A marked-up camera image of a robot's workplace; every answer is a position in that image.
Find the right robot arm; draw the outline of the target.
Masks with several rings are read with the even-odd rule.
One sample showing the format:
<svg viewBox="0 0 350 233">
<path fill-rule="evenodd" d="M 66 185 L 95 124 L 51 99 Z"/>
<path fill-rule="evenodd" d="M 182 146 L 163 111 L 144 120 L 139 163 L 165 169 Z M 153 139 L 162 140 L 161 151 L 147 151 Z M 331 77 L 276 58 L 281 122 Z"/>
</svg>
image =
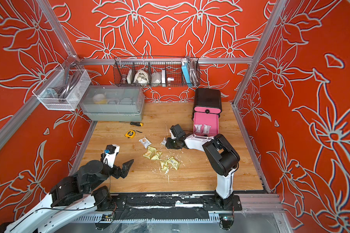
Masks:
<svg viewBox="0 0 350 233">
<path fill-rule="evenodd" d="M 199 150 L 206 154 L 211 167 L 217 174 L 215 202 L 220 209 L 233 206 L 233 179 L 239 168 L 240 156 L 222 135 L 213 137 L 188 134 L 183 137 L 169 137 L 166 139 L 166 148 L 179 150 Z"/>
</svg>

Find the white cookie packet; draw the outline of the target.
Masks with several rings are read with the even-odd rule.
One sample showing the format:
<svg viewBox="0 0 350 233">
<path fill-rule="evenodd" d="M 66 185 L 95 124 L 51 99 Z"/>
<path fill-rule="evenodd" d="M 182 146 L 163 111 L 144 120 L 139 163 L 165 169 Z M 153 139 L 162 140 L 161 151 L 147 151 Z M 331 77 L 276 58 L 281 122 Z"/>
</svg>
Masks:
<svg viewBox="0 0 350 233">
<path fill-rule="evenodd" d="M 163 146 L 166 146 L 166 143 L 167 143 L 167 138 L 164 138 L 160 144 Z"/>
<path fill-rule="evenodd" d="M 202 129 L 202 124 L 195 124 L 193 129 L 194 133 L 201 133 L 201 129 Z"/>
<path fill-rule="evenodd" d="M 146 138 L 143 137 L 139 142 L 147 149 L 152 143 Z"/>
<path fill-rule="evenodd" d="M 212 127 L 211 127 L 210 125 L 204 124 L 204 125 L 203 125 L 203 132 L 202 132 L 202 133 L 203 133 L 203 134 L 206 134 L 206 135 L 209 134 L 211 128 L 212 128 Z"/>
</svg>

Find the pink drawer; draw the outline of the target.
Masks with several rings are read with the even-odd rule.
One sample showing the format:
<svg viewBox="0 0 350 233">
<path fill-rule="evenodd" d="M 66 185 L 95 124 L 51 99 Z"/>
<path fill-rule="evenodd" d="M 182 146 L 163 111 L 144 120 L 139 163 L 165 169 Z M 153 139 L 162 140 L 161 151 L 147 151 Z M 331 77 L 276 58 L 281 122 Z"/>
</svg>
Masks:
<svg viewBox="0 0 350 233">
<path fill-rule="evenodd" d="M 193 117 L 193 125 L 202 124 L 201 133 L 194 133 L 199 136 L 215 136 L 219 134 L 219 116 L 217 114 L 206 114 L 195 112 Z M 212 128 L 209 134 L 203 134 L 203 125 L 210 125 Z"/>
<path fill-rule="evenodd" d="M 196 106 L 194 109 L 194 112 L 200 112 L 200 113 L 206 113 L 206 114 L 220 114 L 222 110 L 220 108 L 211 108 L 211 107 L 203 107 L 203 106 Z"/>
</svg>

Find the green cookie packet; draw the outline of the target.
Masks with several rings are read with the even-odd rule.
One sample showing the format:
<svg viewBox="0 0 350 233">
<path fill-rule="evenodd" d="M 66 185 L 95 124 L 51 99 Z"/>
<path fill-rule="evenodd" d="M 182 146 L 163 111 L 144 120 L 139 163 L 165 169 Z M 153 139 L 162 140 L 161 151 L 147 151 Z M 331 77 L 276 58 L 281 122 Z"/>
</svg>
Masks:
<svg viewBox="0 0 350 233">
<path fill-rule="evenodd" d="M 169 171 L 169 166 L 167 161 L 160 161 L 161 171 L 167 173 Z"/>
<path fill-rule="evenodd" d="M 156 151 L 156 153 L 151 157 L 151 160 L 161 160 L 162 151 Z"/>
<path fill-rule="evenodd" d="M 171 157 L 167 160 L 167 162 L 171 165 L 171 167 L 175 170 L 179 169 L 180 162 L 176 160 L 174 157 Z"/>
<path fill-rule="evenodd" d="M 156 151 L 157 151 L 156 148 L 154 148 L 152 146 L 148 146 L 147 147 L 147 152 L 145 152 L 143 154 L 143 157 L 151 159 L 155 155 Z"/>
</svg>

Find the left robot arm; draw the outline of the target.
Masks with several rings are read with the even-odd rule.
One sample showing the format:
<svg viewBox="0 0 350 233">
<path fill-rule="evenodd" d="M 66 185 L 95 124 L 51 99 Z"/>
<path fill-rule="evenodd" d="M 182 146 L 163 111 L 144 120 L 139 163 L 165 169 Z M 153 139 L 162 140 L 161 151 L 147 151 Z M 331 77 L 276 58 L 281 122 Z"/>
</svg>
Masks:
<svg viewBox="0 0 350 233">
<path fill-rule="evenodd" d="M 90 212 L 114 211 L 117 204 L 110 188 L 101 184 L 110 177 L 125 178 L 133 163 L 129 160 L 120 168 L 98 160 L 88 162 L 62 179 L 24 216 L 1 224 L 0 233 L 54 233 Z"/>
</svg>

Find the pink top drawer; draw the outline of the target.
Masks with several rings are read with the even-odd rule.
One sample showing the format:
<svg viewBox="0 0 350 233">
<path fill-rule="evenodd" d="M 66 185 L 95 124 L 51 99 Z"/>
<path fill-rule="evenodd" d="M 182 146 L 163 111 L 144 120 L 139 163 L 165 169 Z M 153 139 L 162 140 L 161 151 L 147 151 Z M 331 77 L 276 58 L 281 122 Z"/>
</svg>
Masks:
<svg viewBox="0 0 350 233">
<path fill-rule="evenodd" d="M 222 110 L 220 108 L 211 108 L 211 107 L 203 107 L 203 106 L 196 106 L 194 109 L 194 112 L 200 112 L 200 113 L 206 113 L 206 114 L 220 114 Z"/>
</svg>

